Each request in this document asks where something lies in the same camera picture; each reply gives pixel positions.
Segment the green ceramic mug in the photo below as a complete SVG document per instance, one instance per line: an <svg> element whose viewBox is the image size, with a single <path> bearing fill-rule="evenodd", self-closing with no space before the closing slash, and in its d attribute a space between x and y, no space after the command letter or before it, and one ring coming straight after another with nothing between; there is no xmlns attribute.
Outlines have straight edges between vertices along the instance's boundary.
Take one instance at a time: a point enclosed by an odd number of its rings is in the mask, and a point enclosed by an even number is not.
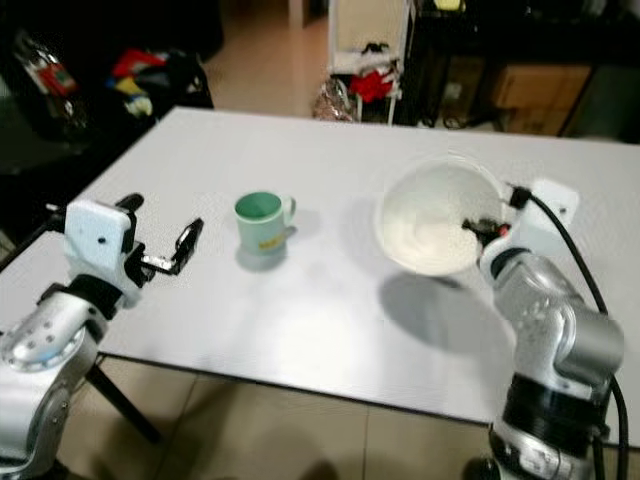
<svg viewBox="0 0 640 480"><path fill-rule="evenodd" d="M287 246L296 198L269 191L247 193L234 204L241 248L252 255L274 255Z"/></svg>

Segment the white bowl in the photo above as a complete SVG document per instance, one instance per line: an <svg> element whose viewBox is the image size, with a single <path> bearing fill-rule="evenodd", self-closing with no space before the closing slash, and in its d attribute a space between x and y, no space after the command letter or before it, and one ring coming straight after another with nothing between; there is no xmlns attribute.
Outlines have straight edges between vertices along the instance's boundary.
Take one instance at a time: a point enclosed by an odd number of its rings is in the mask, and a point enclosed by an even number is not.
<svg viewBox="0 0 640 480"><path fill-rule="evenodd" d="M381 252L404 270L448 276L472 268L483 247L465 218L509 221L508 191L471 157L429 157L384 189L372 216Z"/></svg>

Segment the black round side table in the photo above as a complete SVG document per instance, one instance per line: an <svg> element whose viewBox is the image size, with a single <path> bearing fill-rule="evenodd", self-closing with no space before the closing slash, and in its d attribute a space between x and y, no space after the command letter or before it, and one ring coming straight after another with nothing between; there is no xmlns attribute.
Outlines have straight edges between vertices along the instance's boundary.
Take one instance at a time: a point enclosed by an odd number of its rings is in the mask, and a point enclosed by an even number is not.
<svg viewBox="0 0 640 480"><path fill-rule="evenodd" d="M50 140L56 127L36 93L19 93L1 106L0 227L14 239L28 236L49 216L91 186L145 134L155 120L136 120L109 108L97 114L87 140Z"/></svg>

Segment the black bag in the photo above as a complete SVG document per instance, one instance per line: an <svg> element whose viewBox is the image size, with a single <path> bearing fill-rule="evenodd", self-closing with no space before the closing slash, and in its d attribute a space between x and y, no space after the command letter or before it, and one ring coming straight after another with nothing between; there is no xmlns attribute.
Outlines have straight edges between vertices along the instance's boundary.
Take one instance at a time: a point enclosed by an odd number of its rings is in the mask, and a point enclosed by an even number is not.
<svg viewBox="0 0 640 480"><path fill-rule="evenodd" d="M173 108L214 109L204 64L198 56L180 50L156 52L160 67L143 72L141 84L160 113Z"/></svg>

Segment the yellow white glove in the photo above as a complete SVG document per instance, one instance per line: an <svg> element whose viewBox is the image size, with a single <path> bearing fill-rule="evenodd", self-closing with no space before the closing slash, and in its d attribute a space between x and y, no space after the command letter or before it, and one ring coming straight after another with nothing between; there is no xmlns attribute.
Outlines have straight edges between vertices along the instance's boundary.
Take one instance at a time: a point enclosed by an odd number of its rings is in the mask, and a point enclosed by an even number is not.
<svg viewBox="0 0 640 480"><path fill-rule="evenodd" d="M125 97L124 108L132 116L142 118L142 116L154 114L154 104L152 104L150 96L134 82L134 77L111 79L110 87L118 93L123 93Z"/></svg>

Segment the black table leg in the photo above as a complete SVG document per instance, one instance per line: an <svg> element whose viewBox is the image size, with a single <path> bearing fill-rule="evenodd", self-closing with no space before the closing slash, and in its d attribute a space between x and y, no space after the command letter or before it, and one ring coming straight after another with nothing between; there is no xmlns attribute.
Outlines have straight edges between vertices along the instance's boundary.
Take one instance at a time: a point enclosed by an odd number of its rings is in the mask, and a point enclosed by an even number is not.
<svg viewBox="0 0 640 480"><path fill-rule="evenodd" d="M99 365L95 364L90 367L86 374L86 380L148 443L159 444L163 440L163 435L155 428L155 425L151 424L150 420L134 406L132 401L129 401L123 390L118 388L118 385L105 374Z"/></svg>

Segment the brown cardboard box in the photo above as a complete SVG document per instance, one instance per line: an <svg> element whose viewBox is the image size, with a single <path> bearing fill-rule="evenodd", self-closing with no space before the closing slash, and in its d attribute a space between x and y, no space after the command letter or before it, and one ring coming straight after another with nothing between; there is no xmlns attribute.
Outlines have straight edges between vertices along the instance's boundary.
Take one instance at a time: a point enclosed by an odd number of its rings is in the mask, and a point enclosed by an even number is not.
<svg viewBox="0 0 640 480"><path fill-rule="evenodd" d="M504 111L500 124L506 133L558 137L568 118L567 109L509 109Z"/></svg>
<svg viewBox="0 0 640 480"><path fill-rule="evenodd" d="M503 109L570 109L593 68L588 65L507 65L492 101Z"/></svg>

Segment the shiny clear plastic bag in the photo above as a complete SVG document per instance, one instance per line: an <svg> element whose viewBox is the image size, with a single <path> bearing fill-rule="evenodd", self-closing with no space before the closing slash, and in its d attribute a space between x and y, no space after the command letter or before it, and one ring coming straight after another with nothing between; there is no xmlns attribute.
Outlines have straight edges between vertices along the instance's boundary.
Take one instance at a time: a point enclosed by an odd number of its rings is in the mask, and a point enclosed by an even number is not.
<svg viewBox="0 0 640 480"><path fill-rule="evenodd" d="M312 119L325 122L358 122L360 100L342 79L330 77L321 83L312 105Z"/></svg>

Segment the red cloth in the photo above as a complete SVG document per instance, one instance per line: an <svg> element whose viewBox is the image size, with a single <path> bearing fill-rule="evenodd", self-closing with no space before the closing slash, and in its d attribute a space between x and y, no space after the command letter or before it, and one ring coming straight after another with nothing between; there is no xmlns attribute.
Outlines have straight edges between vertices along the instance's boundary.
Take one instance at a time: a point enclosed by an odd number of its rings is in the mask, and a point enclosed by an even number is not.
<svg viewBox="0 0 640 480"><path fill-rule="evenodd" d="M393 69L371 69L353 77L349 88L362 102L372 102L392 95L397 79Z"/></svg>

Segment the red packet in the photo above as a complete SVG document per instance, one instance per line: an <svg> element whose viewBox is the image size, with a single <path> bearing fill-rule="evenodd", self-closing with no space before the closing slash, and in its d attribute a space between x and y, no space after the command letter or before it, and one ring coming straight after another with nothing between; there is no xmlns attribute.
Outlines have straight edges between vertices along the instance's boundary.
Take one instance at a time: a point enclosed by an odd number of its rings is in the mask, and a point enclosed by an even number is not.
<svg viewBox="0 0 640 480"><path fill-rule="evenodd" d="M165 67L168 63L166 52L154 52L128 47L116 59L111 68L111 78L125 78L137 76L142 70L155 67Z"/></svg>

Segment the white rack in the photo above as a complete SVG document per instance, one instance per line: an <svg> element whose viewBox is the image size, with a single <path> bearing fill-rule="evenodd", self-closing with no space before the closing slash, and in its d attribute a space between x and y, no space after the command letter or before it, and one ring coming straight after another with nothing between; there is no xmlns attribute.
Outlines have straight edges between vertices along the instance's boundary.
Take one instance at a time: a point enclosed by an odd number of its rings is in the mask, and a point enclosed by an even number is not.
<svg viewBox="0 0 640 480"><path fill-rule="evenodd" d="M392 95L358 105L358 122L392 125L404 96L410 45L410 0L329 0L326 79L349 87L366 70L393 69L398 74Z"/></svg>

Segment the clear plastic bottle red label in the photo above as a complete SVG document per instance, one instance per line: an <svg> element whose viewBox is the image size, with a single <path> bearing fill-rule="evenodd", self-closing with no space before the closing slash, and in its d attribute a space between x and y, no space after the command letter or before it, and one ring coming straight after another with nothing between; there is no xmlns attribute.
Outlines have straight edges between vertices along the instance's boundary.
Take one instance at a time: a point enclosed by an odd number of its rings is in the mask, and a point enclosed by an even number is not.
<svg viewBox="0 0 640 480"><path fill-rule="evenodd" d="M83 125L78 84L58 56L23 29L15 32L13 52L20 69L40 92L47 114L65 125Z"/></svg>

